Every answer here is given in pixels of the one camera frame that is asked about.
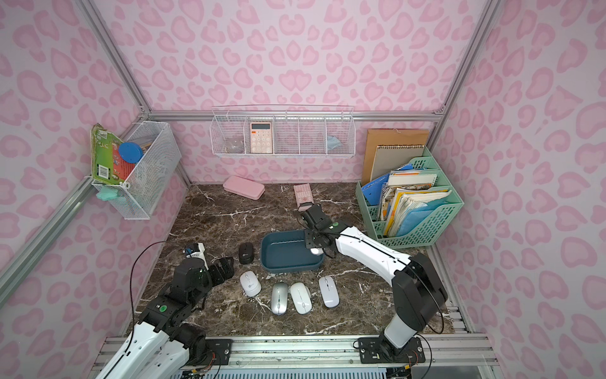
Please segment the light blue item in basket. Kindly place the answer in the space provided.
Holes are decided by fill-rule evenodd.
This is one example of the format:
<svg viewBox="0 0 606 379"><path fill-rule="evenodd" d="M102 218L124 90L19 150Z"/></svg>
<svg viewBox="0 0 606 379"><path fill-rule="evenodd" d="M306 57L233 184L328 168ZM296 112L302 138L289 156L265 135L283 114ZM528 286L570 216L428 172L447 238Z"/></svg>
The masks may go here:
<svg viewBox="0 0 606 379"><path fill-rule="evenodd" d="M327 150L332 151L334 149L340 148L342 146L341 140L334 136L327 137Z"/></svg>

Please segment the stack of books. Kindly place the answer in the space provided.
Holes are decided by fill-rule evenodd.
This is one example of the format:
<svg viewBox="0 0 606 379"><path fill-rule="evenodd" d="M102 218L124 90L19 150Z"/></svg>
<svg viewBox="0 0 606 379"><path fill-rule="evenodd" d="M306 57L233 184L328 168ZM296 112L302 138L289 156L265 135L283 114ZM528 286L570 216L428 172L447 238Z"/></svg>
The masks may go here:
<svg viewBox="0 0 606 379"><path fill-rule="evenodd" d="M411 232L421 216L442 205L452 188L440 184L438 170L402 170L387 174L380 198L379 219L383 237L400 237Z"/></svg>

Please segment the clear item in basket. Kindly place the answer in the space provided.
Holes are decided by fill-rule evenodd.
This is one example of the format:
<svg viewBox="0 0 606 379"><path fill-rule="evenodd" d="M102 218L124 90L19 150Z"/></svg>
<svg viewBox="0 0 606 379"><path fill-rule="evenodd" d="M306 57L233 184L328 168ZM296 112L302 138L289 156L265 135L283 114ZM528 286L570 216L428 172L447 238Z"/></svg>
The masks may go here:
<svg viewBox="0 0 606 379"><path fill-rule="evenodd" d="M227 154L243 154L246 152L242 138L227 138L224 140L224 152Z"/></svg>

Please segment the white slim mouse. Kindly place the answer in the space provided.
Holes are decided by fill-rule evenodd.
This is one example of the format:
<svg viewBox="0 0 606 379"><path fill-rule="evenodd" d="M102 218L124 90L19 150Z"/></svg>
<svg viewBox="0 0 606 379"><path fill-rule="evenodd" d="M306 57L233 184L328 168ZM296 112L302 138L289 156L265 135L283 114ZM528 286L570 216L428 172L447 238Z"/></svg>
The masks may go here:
<svg viewBox="0 0 606 379"><path fill-rule="evenodd" d="M289 292L299 314L308 314L312 310L311 293L306 285L295 283L290 286Z"/></svg>

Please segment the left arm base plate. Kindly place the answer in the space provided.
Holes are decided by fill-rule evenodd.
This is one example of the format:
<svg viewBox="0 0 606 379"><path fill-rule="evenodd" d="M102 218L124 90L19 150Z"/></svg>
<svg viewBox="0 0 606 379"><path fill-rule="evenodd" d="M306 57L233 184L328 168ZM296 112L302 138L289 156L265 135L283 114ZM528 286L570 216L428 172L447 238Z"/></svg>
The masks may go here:
<svg viewBox="0 0 606 379"><path fill-rule="evenodd" d="M227 365L230 361L232 339L201 338L189 348L188 366L206 367Z"/></svg>

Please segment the black mouse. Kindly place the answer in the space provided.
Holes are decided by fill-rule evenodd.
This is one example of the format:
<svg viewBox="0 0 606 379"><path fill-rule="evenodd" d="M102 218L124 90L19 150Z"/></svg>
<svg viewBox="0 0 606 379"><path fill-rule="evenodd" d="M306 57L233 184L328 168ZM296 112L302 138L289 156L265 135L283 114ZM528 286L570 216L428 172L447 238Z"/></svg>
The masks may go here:
<svg viewBox="0 0 606 379"><path fill-rule="evenodd" d="M255 250L252 243L242 243L238 247L238 261L241 265L250 265L254 262Z"/></svg>

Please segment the silver grey mouse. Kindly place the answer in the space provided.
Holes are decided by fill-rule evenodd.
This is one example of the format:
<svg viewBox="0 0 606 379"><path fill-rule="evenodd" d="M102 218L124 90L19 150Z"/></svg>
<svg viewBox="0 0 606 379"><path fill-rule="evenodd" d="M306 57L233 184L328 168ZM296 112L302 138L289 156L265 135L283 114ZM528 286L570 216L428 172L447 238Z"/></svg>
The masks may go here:
<svg viewBox="0 0 606 379"><path fill-rule="evenodd" d="M275 284L271 293L271 312L274 315L284 315L287 312L289 286L284 282Z"/></svg>

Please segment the white round mouse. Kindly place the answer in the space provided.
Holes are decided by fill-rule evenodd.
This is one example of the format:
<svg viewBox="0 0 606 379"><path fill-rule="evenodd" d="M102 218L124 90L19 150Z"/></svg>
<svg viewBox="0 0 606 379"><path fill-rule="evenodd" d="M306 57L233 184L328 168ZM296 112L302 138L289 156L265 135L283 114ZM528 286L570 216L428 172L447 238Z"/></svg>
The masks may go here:
<svg viewBox="0 0 606 379"><path fill-rule="evenodd" d="M253 298L260 294L262 286L257 278L256 273L253 271L247 271L241 274L239 280L243 292L247 297Z"/></svg>

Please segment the green file organizer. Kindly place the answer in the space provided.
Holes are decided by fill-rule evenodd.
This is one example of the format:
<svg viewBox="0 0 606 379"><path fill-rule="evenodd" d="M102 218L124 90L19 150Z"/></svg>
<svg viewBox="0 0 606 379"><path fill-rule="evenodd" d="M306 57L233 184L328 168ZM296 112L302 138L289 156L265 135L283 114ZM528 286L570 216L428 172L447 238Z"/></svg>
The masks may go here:
<svg viewBox="0 0 606 379"><path fill-rule="evenodd" d="M413 158L408 164L413 165L413 170L438 170L440 173L439 183L451 186L452 193L443 201L442 205L438 205L429 215L421 216L420 223L404 236L383 237L381 232L383 231L384 222L379 219L380 202L377 206L370 206L361 192L363 186L361 183L356 185L355 190L364 226L369 236L396 250L431 246L442 235L463 206L461 197L427 148L425 148L422 156Z"/></svg>

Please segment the blue folder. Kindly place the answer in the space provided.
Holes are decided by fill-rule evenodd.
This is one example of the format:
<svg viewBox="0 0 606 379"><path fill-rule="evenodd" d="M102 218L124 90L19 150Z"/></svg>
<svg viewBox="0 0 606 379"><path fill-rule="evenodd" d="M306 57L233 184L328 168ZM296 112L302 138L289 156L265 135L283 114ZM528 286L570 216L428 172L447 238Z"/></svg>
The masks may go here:
<svg viewBox="0 0 606 379"><path fill-rule="evenodd" d="M410 171L410 170L413 170L413 165L407 164L407 165L397 168L396 170L393 170L384 175L381 175L380 177L378 177L378 178L372 180L371 182L367 183L366 185L362 186L361 192L364 195L367 203L370 206L379 205L383 186L387 183L389 176L392 173L399 173L402 171Z"/></svg>

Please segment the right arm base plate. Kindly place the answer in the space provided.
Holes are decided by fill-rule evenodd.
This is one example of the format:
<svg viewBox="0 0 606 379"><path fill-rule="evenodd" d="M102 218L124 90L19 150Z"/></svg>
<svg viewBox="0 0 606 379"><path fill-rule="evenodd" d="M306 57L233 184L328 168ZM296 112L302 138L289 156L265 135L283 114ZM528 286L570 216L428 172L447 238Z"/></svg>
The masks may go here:
<svg viewBox="0 0 606 379"><path fill-rule="evenodd" d="M383 336L361 337L352 344L358 351L362 364L398 363L417 365L425 363L425 351L421 339L414 336L404 347L394 347Z"/></svg>

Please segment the green packaged card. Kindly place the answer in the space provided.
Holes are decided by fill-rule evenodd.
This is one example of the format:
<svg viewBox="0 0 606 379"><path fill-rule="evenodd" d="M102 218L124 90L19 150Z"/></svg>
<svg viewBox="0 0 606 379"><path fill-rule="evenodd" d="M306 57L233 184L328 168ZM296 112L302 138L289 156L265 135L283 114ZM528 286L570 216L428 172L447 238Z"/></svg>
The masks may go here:
<svg viewBox="0 0 606 379"><path fill-rule="evenodd" d="M115 171L118 165L118 147L122 140L99 123L92 127L92 178L105 185L119 185L122 179Z"/></svg>

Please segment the pink calculator in basket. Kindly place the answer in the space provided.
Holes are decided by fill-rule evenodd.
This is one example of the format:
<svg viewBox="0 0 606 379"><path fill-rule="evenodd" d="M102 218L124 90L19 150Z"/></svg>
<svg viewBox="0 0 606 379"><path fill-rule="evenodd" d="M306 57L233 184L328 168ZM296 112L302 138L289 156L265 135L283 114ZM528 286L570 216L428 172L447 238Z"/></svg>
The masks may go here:
<svg viewBox="0 0 606 379"><path fill-rule="evenodd" d="M273 153L273 126L270 121L252 122L250 130L250 151L252 154Z"/></svg>

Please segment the dark teal storage box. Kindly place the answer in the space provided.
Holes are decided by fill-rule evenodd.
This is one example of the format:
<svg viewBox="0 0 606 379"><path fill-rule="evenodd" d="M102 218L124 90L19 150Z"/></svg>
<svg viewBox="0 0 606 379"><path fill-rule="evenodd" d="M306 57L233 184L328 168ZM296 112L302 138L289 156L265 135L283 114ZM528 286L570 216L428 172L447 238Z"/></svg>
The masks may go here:
<svg viewBox="0 0 606 379"><path fill-rule="evenodd" d="M273 232L262 239L260 262L269 273L299 273L320 268L324 256L306 247L303 230Z"/></svg>

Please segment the spiral sketch pad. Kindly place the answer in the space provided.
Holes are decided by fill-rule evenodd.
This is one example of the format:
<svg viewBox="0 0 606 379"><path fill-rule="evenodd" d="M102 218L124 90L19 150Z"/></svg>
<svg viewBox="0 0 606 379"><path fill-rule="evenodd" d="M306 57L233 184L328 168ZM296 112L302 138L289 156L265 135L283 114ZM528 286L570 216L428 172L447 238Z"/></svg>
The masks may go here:
<svg viewBox="0 0 606 379"><path fill-rule="evenodd" d="M422 156L424 145L379 145L376 147L369 180L407 165L413 158Z"/></svg>

